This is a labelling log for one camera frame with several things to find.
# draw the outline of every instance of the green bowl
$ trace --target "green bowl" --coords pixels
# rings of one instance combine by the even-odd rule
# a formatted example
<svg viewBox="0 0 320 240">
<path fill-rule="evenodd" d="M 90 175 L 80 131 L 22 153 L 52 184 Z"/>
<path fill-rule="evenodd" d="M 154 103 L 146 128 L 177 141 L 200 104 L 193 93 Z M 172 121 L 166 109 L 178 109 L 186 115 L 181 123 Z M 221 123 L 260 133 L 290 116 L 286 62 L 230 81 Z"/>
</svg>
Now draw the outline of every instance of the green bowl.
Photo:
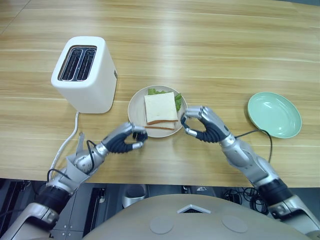
<svg viewBox="0 0 320 240">
<path fill-rule="evenodd" d="M 259 92 L 248 102 L 248 114 L 253 124 L 271 136 L 288 139 L 296 136 L 302 119 L 295 105 L 273 92 Z"/>
</svg>

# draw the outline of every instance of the bread slice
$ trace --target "bread slice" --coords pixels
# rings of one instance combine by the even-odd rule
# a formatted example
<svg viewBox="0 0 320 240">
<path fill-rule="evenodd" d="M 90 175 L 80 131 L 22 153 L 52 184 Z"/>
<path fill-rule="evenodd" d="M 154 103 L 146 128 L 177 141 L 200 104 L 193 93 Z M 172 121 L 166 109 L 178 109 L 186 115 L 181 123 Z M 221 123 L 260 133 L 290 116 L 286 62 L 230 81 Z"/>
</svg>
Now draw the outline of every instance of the bread slice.
<svg viewBox="0 0 320 240">
<path fill-rule="evenodd" d="M 178 121 L 173 92 L 145 95 L 144 102 L 147 125 Z"/>
<path fill-rule="evenodd" d="M 174 122 L 160 122 L 152 125 L 144 126 L 146 129 L 163 129 L 163 130 L 175 130 Z"/>
</svg>

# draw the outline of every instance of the wood grain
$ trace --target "wood grain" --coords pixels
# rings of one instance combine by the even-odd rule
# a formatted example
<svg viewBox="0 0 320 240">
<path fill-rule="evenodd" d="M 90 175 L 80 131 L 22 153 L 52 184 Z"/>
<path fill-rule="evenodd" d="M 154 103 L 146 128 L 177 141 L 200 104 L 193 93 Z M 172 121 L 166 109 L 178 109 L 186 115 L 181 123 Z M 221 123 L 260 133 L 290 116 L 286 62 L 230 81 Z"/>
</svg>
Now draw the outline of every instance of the wood grain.
<svg viewBox="0 0 320 240">
<path fill-rule="evenodd" d="M 254 128 L 246 110 L 249 98 L 276 92 L 296 105 L 303 126 L 294 138 L 273 139 L 271 164 L 290 187 L 320 187 L 320 54 L 311 29 L 317 26 L 310 25 L 314 14 L 307 19 L 296 5 L 270 0 L 31 0 L 23 7 L 0 35 L 1 178 L 46 178 L 76 113 L 51 86 L 52 70 L 68 39 L 88 35 L 106 40 L 119 79 L 109 112 L 80 114 L 79 132 L 86 138 L 98 142 L 127 121 L 131 97 L 149 85 L 170 86 L 190 106 L 211 107 L 235 135 Z M 12 9 L 4 5 L 1 11 L 9 15 Z M 263 134 L 244 140 L 268 157 Z M 77 137 L 58 168 L 76 144 Z M 183 131 L 150 138 L 140 150 L 109 155 L 90 181 L 249 185 L 218 144 Z"/>
</svg>

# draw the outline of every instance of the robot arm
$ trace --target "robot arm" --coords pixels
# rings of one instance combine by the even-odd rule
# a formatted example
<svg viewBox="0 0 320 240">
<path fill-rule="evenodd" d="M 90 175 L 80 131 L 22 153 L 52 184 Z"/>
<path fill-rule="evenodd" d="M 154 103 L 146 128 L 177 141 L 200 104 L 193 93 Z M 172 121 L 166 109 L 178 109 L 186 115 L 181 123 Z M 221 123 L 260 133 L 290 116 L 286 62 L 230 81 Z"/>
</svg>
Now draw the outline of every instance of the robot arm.
<svg viewBox="0 0 320 240">
<path fill-rule="evenodd" d="M 133 134 L 136 143 L 126 144 L 125 139 Z M 97 172 L 109 153 L 126 153 L 141 148 L 148 138 L 143 127 L 126 122 L 111 132 L 99 144 L 88 140 L 88 149 L 83 149 L 84 134 L 79 137 L 76 153 L 67 157 L 67 166 L 49 179 L 45 189 L 30 203 L 1 240 L 26 240 L 47 238 L 54 228 L 59 214 L 80 184 Z"/>
<path fill-rule="evenodd" d="M 205 132 L 190 129 L 188 118 L 196 118 Z M 240 170 L 268 204 L 274 218 L 291 225 L 306 235 L 320 231 L 320 222 L 297 195 L 293 195 L 272 166 L 257 155 L 250 145 L 235 138 L 223 121 L 208 107 L 195 106 L 181 118 L 185 132 L 201 141 L 219 143 L 229 164 Z"/>
</svg>

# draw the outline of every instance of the wire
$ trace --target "wire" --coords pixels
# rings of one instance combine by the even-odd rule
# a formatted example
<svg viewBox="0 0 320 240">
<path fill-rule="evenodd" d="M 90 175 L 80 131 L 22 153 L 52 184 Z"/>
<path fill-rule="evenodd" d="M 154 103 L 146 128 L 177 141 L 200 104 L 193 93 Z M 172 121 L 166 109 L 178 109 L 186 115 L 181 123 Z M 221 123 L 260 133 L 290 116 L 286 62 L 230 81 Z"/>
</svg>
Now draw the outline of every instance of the wire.
<svg viewBox="0 0 320 240">
<path fill-rule="evenodd" d="M 64 176 L 65 178 L 70 179 L 70 177 L 68 177 L 68 175 L 65 174 L 65 173 L 63 173 L 62 171 L 60 171 L 60 170 L 58 170 L 58 169 L 55 169 L 55 168 L 51 168 L 51 169 L 49 169 L 49 171 L 48 171 L 47 174 L 46 174 L 46 181 L 47 181 L 47 183 L 50 181 L 50 177 L 49 177 L 49 176 L 50 176 L 50 173 L 51 173 L 51 172 L 57 172 L 58 174 Z"/>
<path fill-rule="evenodd" d="M 34 192 L 34 199 L 36 199 L 36 197 L 39 195 L 41 188 L 43 187 L 43 185 L 45 185 L 47 182 L 41 182 L 40 186 L 36 187 L 36 181 L 32 181 L 31 186 L 32 186 L 32 190 Z"/>
<path fill-rule="evenodd" d="M 91 147 L 90 147 L 90 144 L 92 144 L 93 146 L 96 146 L 96 144 L 91 141 L 91 140 L 87 140 L 86 141 L 86 146 L 88 147 L 88 150 L 89 150 L 89 154 L 90 154 L 90 158 L 91 158 L 91 169 L 89 171 L 89 173 L 95 168 L 95 160 L 94 160 L 94 156 L 92 155 L 93 151 L 91 151 Z"/>
<path fill-rule="evenodd" d="M 12 213 L 15 213 L 15 212 L 22 212 L 23 210 L 24 209 L 13 209 L 13 210 L 10 210 L 10 211 L 6 211 L 6 212 L 0 214 L 0 219 L 2 217 L 4 217 L 5 215 L 12 214 Z"/>
<path fill-rule="evenodd" d="M 225 191 L 224 193 L 221 193 L 221 198 L 224 200 L 228 200 L 230 202 L 242 205 L 242 197 L 238 190 L 230 188 L 229 190 Z"/>
<path fill-rule="evenodd" d="M 70 134 L 70 136 L 62 143 L 62 145 L 60 146 L 58 152 L 56 153 L 53 161 L 52 161 L 52 164 L 51 164 L 51 167 L 50 169 L 54 169 L 56 164 L 57 164 L 57 161 L 59 160 L 60 158 L 60 155 L 62 153 L 62 151 L 65 149 L 66 145 L 69 143 L 69 141 L 74 137 L 74 135 L 76 134 L 77 130 L 78 130 L 78 120 L 79 120 L 79 112 L 77 111 L 76 114 L 75 114 L 75 120 L 74 120 L 74 129 L 73 129 L 73 132 Z M 49 180 L 52 178 L 52 173 L 50 172 L 49 174 Z"/>
<path fill-rule="evenodd" d="M 269 210 L 268 210 L 268 205 L 266 204 L 266 202 L 261 198 L 260 194 L 255 194 L 251 197 L 250 199 L 250 208 L 252 210 L 255 210 L 259 213 L 262 213 L 264 215 L 268 215 L 269 214 Z"/>
<path fill-rule="evenodd" d="M 241 138 L 241 137 L 243 137 L 243 136 L 246 136 L 246 135 L 252 134 L 252 133 L 256 133 L 256 132 L 265 133 L 265 134 L 267 134 L 267 136 L 269 137 L 269 140 L 270 140 L 270 153 L 269 153 L 268 163 L 270 163 L 270 162 L 271 162 L 272 151 L 273 151 L 273 143 L 272 143 L 272 138 L 271 138 L 270 134 L 269 134 L 266 130 L 256 129 L 256 130 L 248 131 L 248 132 L 246 132 L 246 133 L 244 133 L 244 134 L 241 134 L 241 135 L 239 135 L 239 136 L 236 136 L 235 138 L 236 138 L 236 139 L 237 139 L 237 138 Z"/>
</svg>

